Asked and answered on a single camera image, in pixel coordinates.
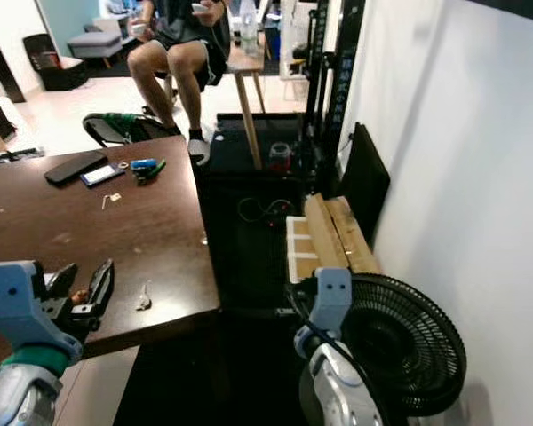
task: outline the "black phone case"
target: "black phone case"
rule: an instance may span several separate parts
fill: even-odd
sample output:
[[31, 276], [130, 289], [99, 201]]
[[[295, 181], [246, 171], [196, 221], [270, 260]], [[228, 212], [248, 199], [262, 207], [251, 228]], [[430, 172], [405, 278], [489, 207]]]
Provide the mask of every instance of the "black phone case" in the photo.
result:
[[104, 162], [107, 162], [107, 156], [102, 152], [89, 151], [49, 170], [44, 177], [52, 185], [64, 185], [69, 180], [78, 178], [81, 173]]

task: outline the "bare leg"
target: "bare leg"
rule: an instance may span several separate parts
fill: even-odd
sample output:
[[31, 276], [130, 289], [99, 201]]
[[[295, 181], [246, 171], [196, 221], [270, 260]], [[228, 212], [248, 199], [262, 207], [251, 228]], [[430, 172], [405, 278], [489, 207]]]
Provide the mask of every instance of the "bare leg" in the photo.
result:
[[170, 71], [178, 82], [190, 130], [201, 129], [202, 99], [195, 73], [206, 67], [206, 62], [205, 48], [200, 42], [178, 44], [168, 50]]
[[158, 42], [142, 44], [128, 57], [128, 68], [142, 98], [166, 127], [176, 123], [171, 116], [171, 100], [154, 76], [156, 71], [168, 72], [166, 50]]

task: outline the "gray ottoman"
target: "gray ottoman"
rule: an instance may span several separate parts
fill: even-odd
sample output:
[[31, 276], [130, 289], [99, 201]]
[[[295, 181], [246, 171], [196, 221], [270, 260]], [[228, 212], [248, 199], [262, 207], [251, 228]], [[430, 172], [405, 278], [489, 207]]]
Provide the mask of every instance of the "gray ottoman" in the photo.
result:
[[107, 58], [123, 48], [120, 33], [105, 33], [96, 31], [84, 33], [68, 41], [69, 49], [76, 58], [103, 58], [105, 65], [110, 68]]

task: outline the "knee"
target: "knee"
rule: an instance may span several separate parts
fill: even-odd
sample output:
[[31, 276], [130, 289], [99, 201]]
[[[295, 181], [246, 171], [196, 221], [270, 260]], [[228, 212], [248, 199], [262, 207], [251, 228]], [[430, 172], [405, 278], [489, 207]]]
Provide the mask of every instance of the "knee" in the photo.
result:
[[132, 76], [150, 72], [150, 64], [148, 63], [147, 57], [140, 49], [131, 51], [126, 61]]
[[170, 65], [171, 73], [178, 79], [194, 73], [187, 52], [175, 46], [168, 52], [168, 64]]

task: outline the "wooden table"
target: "wooden table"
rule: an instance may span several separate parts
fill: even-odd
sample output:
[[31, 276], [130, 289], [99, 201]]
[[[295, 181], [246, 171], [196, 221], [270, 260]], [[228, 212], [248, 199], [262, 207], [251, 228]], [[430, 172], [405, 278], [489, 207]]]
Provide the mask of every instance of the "wooden table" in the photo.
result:
[[251, 109], [249, 108], [249, 99], [247, 98], [247, 91], [243, 76], [251, 74], [255, 81], [257, 94], [259, 95], [260, 107], [263, 113], [265, 110], [265, 101], [263, 100], [262, 92], [260, 90], [259, 72], [265, 67], [265, 34], [259, 33], [259, 47], [257, 56], [249, 56], [245, 54], [241, 47], [235, 46], [231, 43], [231, 53], [229, 54], [229, 61], [227, 63], [229, 70], [235, 75], [235, 83], [237, 84], [237, 92], [239, 93], [239, 100], [241, 102], [241, 109], [243, 110], [243, 123], [247, 139], [249, 141], [249, 148], [255, 169], [262, 169], [260, 160], [259, 142], [257, 141], [257, 132], [255, 131], [255, 124], [252, 120]]
[[[80, 180], [59, 189], [44, 173], [76, 154], [0, 165], [0, 261], [36, 259], [46, 272], [75, 262], [71, 291], [87, 288], [105, 259], [115, 261], [115, 290], [84, 358], [194, 330], [212, 330], [219, 308], [194, 176], [182, 137], [102, 150], [110, 162], [165, 158], [150, 185], [124, 176], [88, 189]], [[101, 209], [105, 194], [120, 201]], [[152, 308], [135, 306], [143, 284]], [[0, 336], [0, 362], [10, 355]]]

